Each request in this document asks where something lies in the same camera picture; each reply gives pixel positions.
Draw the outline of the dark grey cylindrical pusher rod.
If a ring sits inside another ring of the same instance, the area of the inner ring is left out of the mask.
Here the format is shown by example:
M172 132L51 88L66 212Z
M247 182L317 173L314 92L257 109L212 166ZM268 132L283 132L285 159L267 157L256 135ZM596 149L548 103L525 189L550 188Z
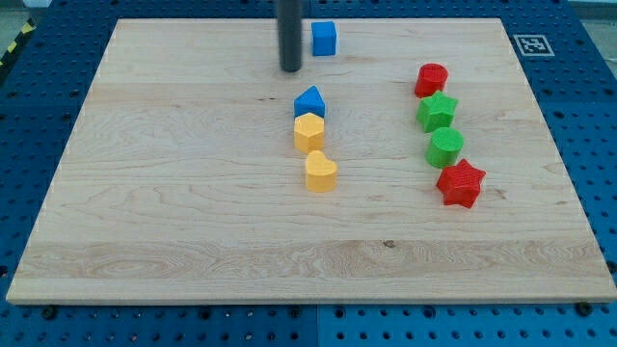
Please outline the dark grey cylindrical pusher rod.
M277 0L280 67L295 72L302 67L302 1Z

